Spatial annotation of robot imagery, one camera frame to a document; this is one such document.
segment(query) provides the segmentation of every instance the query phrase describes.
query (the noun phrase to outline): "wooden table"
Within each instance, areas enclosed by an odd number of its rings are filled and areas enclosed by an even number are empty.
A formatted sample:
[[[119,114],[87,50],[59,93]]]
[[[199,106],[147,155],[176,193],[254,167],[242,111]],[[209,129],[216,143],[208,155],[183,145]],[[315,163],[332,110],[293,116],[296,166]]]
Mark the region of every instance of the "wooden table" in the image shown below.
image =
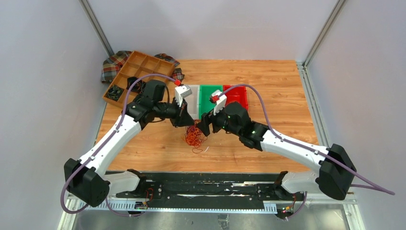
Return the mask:
[[[300,75],[294,61],[272,60],[180,60],[185,84],[238,84],[255,87],[264,99],[274,129],[291,137],[317,144]],[[174,84],[169,84],[173,97]],[[255,93],[247,89],[249,115],[266,124]],[[107,105],[98,140],[117,120],[121,109]],[[110,165],[110,170],[190,171],[228,173],[300,172],[307,168],[278,154],[245,147],[238,137],[223,130],[202,144],[206,152],[193,153],[184,141],[185,128],[169,120],[147,127],[132,139]]]

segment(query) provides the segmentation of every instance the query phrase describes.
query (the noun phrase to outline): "white wall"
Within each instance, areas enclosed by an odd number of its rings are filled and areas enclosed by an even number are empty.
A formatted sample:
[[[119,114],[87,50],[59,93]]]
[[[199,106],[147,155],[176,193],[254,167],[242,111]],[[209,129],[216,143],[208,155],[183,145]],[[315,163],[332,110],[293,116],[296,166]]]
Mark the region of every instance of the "white wall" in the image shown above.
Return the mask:
[[[337,0],[90,0],[113,50],[303,61]]]
[[[404,229],[406,1],[351,0],[309,72],[330,140],[397,193],[355,189],[366,229]]]
[[[103,112],[106,57],[79,1],[0,2],[1,229],[56,229],[63,164]]]

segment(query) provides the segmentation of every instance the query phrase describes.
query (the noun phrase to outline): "gray floor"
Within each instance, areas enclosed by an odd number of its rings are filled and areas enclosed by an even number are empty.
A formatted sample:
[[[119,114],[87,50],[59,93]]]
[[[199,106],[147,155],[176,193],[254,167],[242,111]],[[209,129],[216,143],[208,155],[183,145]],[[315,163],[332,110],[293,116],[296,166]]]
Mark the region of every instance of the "gray floor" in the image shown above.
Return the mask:
[[[284,222],[270,214],[149,212],[124,218],[110,211],[85,210],[75,219],[75,230],[349,230],[342,205],[310,205]]]

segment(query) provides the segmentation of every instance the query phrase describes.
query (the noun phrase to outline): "orange string pile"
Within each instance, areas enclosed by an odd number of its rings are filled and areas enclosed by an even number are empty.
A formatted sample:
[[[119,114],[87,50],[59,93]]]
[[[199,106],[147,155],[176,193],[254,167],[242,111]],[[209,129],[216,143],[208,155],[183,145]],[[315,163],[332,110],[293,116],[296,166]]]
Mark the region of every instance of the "orange string pile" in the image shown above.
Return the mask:
[[[201,153],[203,149],[200,149],[199,147],[205,140],[207,140],[207,137],[203,135],[198,127],[196,127],[196,124],[197,121],[194,121],[193,126],[186,126],[185,142],[188,145],[193,146],[193,153]]]

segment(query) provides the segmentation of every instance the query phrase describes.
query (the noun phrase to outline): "wooden compartment box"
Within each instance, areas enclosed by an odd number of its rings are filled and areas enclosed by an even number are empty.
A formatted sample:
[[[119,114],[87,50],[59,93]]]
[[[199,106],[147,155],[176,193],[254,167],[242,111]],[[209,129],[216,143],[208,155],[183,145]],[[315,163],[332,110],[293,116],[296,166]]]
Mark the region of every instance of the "wooden compartment box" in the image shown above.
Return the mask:
[[[171,76],[174,69],[175,64],[173,63],[141,52],[134,51],[132,52],[126,63],[124,63],[120,72],[118,72],[117,76],[114,78],[109,88],[104,93],[103,99],[107,101],[107,103],[122,108],[124,105],[125,95],[128,92],[128,90],[126,89],[128,78],[130,77],[140,78],[150,73],[159,73],[166,76]],[[164,81],[165,83],[168,83],[169,81],[168,79],[163,79],[162,77],[159,76],[147,77],[142,79],[142,81],[147,82],[151,79]],[[117,101],[107,97],[108,90],[114,85],[117,85],[118,87],[124,90],[121,96],[117,99]],[[136,92],[130,92],[130,95],[128,97],[128,103],[130,103],[135,98],[135,96],[137,96]]]

